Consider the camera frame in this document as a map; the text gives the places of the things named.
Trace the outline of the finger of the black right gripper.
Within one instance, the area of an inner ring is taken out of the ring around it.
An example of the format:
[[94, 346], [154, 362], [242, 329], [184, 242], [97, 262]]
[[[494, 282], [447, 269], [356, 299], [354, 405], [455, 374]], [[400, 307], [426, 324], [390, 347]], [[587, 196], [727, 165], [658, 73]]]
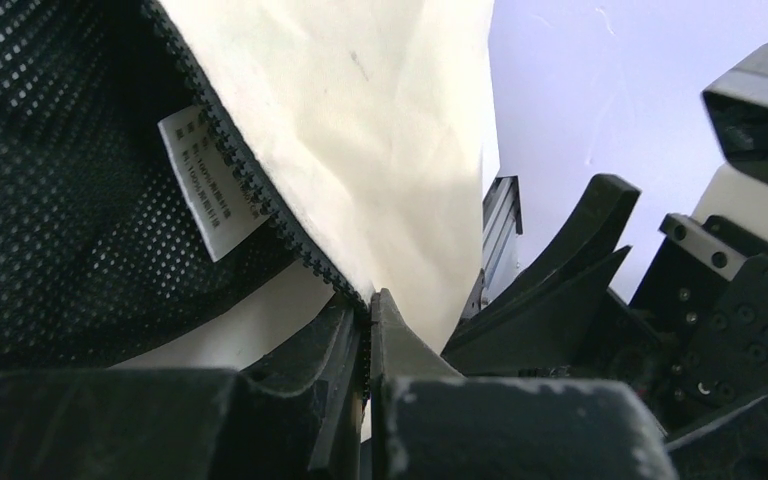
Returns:
[[640, 194], [617, 175], [594, 175], [548, 246], [484, 310], [540, 299], [613, 253]]
[[442, 357], [468, 377], [570, 365], [630, 250], [624, 246], [569, 279], [546, 281], [516, 299], [497, 299], [451, 338]]

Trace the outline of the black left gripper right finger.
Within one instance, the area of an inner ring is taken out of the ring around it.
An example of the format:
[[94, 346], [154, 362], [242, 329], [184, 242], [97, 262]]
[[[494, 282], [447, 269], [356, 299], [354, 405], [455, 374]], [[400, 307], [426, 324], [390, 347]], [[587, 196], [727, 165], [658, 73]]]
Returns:
[[376, 479], [674, 479], [652, 414], [605, 380], [466, 378], [370, 303]]

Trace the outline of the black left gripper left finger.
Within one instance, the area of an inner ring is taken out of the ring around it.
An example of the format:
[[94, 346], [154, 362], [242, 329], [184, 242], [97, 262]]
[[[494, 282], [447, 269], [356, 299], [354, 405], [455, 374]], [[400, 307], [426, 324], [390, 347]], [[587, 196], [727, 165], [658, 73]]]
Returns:
[[0, 479], [354, 479], [363, 343], [336, 296], [241, 371], [0, 374]]

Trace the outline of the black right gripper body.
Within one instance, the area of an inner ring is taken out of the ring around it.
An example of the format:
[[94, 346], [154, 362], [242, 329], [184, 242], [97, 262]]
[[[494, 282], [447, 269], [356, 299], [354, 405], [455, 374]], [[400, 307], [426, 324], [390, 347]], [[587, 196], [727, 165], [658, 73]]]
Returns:
[[629, 385], [683, 479], [768, 479], [768, 241], [670, 214], [630, 302], [604, 296], [582, 370]]

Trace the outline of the beige zip jacket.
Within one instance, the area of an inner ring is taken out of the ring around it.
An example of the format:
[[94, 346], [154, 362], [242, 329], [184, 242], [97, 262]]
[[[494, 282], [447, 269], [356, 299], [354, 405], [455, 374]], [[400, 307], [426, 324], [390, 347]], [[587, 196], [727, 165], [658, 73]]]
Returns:
[[0, 1], [0, 371], [334, 294], [434, 352], [481, 265], [490, 1]]

